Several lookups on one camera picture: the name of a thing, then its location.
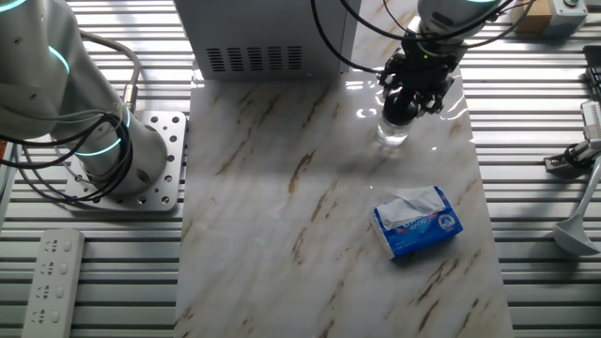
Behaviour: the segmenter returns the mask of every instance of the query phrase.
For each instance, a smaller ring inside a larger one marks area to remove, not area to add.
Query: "vent grille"
[[[282,47],[269,47],[267,49],[270,70],[282,70]]]
[[[594,126],[597,129],[597,135],[601,136],[601,121],[599,121],[599,111],[597,110],[596,103],[591,105],[591,110],[593,111],[593,122],[594,122]]]
[[[302,48],[300,46],[288,47],[288,69],[302,69]]]
[[[246,54],[243,49],[238,47],[224,49],[223,54],[219,48],[209,48],[207,49],[207,56],[213,71],[302,69],[301,46],[248,47],[246,48]]]
[[[242,51],[240,48],[228,48],[227,56],[229,65],[233,71],[244,71],[244,61],[242,60]]]
[[[251,70],[263,70],[263,53],[261,49],[259,47],[249,47],[246,52],[248,53]]]
[[[208,62],[213,71],[225,71],[225,63],[223,62],[222,51],[219,48],[207,49]]]

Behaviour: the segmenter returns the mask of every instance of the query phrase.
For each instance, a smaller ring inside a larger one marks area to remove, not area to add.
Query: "clear glass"
[[[379,114],[379,122],[378,122],[378,138],[379,141],[385,145],[390,147],[398,147],[405,142],[407,139],[409,129],[411,128],[411,124],[413,120],[411,120],[406,125],[395,125],[390,123],[382,113]]]

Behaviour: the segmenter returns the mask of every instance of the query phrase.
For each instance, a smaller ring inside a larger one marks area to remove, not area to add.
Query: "tissue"
[[[372,225],[390,259],[437,244],[463,230],[438,187],[400,190],[398,199],[373,210]]]

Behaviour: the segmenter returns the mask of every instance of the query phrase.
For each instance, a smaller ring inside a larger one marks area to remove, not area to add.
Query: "white tissue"
[[[445,209],[444,202],[432,186],[397,189],[394,194],[399,198],[377,207],[382,225],[386,230],[409,224]]]

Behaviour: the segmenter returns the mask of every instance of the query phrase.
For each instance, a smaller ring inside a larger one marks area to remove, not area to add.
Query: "connector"
[[[591,149],[601,149],[601,108],[599,102],[582,103],[580,111],[584,117],[584,137]]]
[[[135,113],[135,102],[138,100],[138,86],[135,84],[127,84],[123,93],[123,101],[130,109],[130,112]]]

